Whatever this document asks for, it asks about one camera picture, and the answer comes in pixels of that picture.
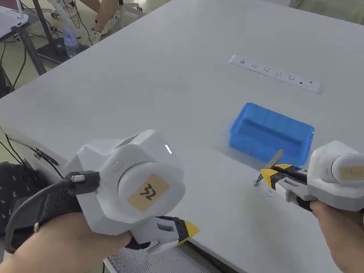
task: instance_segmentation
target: person's leg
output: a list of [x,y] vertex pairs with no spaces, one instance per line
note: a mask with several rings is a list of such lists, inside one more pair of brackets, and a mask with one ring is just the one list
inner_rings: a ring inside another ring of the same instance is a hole
[[96,13],[98,13],[98,11],[100,10],[101,4],[98,0],[80,0],[80,1]]
[[96,31],[102,31],[106,23],[112,18],[118,8],[118,0],[103,0],[98,11],[97,23],[94,29]]

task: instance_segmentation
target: led light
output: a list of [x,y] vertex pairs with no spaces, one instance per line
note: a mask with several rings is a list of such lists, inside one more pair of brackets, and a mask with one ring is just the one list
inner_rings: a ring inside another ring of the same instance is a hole
[[172,154],[172,150],[171,150],[171,148],[166,144],[166,145],[164,145],[166,148],[167,148],[167,150],[168,150],[168,152],[170,153],[170,154]]

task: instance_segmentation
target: hand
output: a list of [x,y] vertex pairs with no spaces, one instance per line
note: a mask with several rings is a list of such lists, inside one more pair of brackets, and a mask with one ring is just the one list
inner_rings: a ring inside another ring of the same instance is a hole
[[70,213],[43,225],[0,266],[0,273],[85,272],[125,247],[129,232],[94,233],[82,213]]
[[335,264],[344,273],[364,272],[363,214],[311,203]]

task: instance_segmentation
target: water bottle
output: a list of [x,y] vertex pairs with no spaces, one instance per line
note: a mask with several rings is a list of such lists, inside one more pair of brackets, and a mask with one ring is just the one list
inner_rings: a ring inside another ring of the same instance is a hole
[[68,57],[72,58],[76,56],[80,48],[78,46],[77,38],[68,27],[63,29],[63,42],[66,47]]

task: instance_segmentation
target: power strip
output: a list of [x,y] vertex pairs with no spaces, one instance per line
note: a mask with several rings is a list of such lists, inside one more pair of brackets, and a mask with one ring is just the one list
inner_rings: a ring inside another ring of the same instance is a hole
[[300,86],[315,93],[321,93],[323,89],[323,85],[318,81],[306,80],[296,74],[283,72],[281,70],[271,68],[268,65],[252,63],[242,56],[237,57],[234,55],[229,62],[230,64],[258,72],[271,78],[276,78],[277,80],[284,81],[289,84]]

